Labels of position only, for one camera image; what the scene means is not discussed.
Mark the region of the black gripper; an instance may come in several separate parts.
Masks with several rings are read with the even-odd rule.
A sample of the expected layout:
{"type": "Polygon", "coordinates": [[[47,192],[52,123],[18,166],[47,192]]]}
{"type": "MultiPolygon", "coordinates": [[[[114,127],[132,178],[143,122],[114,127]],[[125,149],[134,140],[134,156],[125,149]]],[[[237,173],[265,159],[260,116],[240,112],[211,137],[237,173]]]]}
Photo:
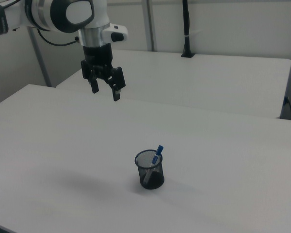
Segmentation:
{"type": "Polygon", "coordinates": [[[113,93],[113,100],[120,100],[121,89],[126,86],[123,70],[121,67],[112,67],[112,47],[111,44],[105,44],[99,47],[83,46],[85,59],[81,61],[82,76],[87,79],[91,85],[92,93],[99,91],[97,77],[93,67],[102,68],[107,74],[104,79],[110,86],[113,93]]]}

